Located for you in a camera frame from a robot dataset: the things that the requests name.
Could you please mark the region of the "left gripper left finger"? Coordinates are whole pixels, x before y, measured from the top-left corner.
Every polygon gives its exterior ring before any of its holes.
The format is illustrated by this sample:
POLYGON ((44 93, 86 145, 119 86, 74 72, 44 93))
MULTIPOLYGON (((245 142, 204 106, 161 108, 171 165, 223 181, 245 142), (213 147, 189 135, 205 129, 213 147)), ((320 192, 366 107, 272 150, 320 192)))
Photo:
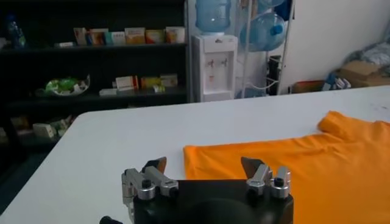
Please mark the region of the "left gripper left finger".
POLYGON ((179 182, 164 175, 166 157, 148 161, 139 172, 135 168, 126 169, 121 174, 122 202, 127 207, 135 197, 140 200, 153 200, 157 194, 176 198, 179 194, 179 182))

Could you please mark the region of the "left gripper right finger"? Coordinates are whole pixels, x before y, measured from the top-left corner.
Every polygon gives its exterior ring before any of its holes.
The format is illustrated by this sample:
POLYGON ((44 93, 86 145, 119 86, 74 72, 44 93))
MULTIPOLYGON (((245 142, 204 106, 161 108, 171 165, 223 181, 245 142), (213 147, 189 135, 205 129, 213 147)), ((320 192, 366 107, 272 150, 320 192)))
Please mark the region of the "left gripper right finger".
POLYGON ((248 193, 260 197, 268 189, 273 198, 288 198, 290 194, 291 172, 287 167, 281 166, 276 176, 273 176, 271 167, 260 159, 242 157, 241 165, 247 177, 246 186, 248 193))

